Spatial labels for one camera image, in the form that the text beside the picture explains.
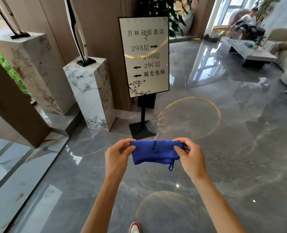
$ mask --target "coffee table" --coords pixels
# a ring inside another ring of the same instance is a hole
[[[231,45],[230,53],[238,53],[244,58],[243,67],[261,69],[265,63],[270,63],[277,59],[264,49],[254,50],[245,45],[245,43],[254,43],[253,41],[229,39],[228,43]]]

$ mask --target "marble pedestal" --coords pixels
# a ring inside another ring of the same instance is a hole
[[[75,103],[71,87],[46,34],[11,39],[0,32],[0,52],[46,113],[65,115]]]
[[[114,105],[107,59],[94,58],[96,63],[79,66],[78,57],[64,67],[77,103],[89,129],[109,131],[114,119]]]

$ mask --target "forearm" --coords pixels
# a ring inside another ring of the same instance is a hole
[[[119,181],[106,178],[81,233],[106,233],[118,191]]]
[[[192,181],[218,233],[246,233],[237,216],[208,176]]]

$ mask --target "sculpture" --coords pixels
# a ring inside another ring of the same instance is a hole
[[[75,10],[72,0],[65,0],[65,4],[66,4],[66,11],[67,11],[68,21],[70,24],[72,35],[75,40],[75,44],[77,46],[79,54],[82,58],[82,60],[78,61],[77,64],[83,67],[87,65],[91,65],[95,63],[96,61],[88,57],[87,45],[86,45],[85,37],[83,34],[83,28],[79,20],[79,16],[77,15],[77,12]],[[83,50],[81,49],[81,46],[77,38],[78,35],[80,36],[81,41],[83,43],[84,55],[83,55]]]
[[[0,0],[1,3],[3,3],[3,5],[6,8],[6,11],[9,14],[9,17],[12,19],[12,22],[14,23],[15,27],[12,26],[12,24],[9,22],[9,20],[7,19],[6,15],[2,12],[2,9],[0,7],[0,15],[2,16],[2,18],[5,20],[6,24],[9,26],[9,28],[11,29],[11,31],[13,32],[14,35],[10,35],[10,37],[12,39],[18,39],[18,38],[26,38],[29,37],[30,34],[28,34],[27,32],[23,32],[16,20],[16,18],[14,17],[14,14],[11,10],[11,8],[9,7],[8,3],[6,2],[6,0]]]

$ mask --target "blue towel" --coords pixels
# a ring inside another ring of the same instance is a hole
[[[169,171],[174,168],[175,160],[180,158],[174,146],[184,147],[179,141],[132,141],[130,145],[136,146],[133,151],[135,165],[142,162],[169,164]]]

